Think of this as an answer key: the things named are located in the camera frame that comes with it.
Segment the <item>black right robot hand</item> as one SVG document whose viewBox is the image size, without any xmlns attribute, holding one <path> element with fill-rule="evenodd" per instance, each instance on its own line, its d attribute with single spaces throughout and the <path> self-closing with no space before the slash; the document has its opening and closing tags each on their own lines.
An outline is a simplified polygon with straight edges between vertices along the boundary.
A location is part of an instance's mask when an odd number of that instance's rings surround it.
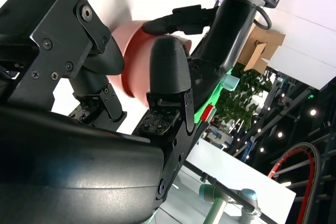
<svg viewBox="0 0 336 224">
<path fill-rule="evenodd" d="M 143 223 L 166 200 L 195 134 L 186 53 L 155 41 L 131 135 L 108 81 L 123 70 L 87 0 L 1 7 L 1 223 Z"/>
</svg>

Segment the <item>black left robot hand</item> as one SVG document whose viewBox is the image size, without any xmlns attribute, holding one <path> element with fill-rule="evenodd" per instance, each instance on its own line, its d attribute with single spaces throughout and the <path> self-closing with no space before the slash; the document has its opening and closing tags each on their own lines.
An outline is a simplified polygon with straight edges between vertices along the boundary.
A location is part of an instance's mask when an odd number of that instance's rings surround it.
<svg viewBox="0 0 336 224">
<path fill-rule="evenodd" d="M 224 0 L 206 9 L 200 5 L 176 8 L 172 14 L 150 20 L 142 30 L 150 35 L 208 33 L 187 57 L 193 89 L 194 110 L 211 96 L 220 79 L 236 62 L 239 50 L 254 22 L 256 6 L 246 0 Z"/>
</svg>

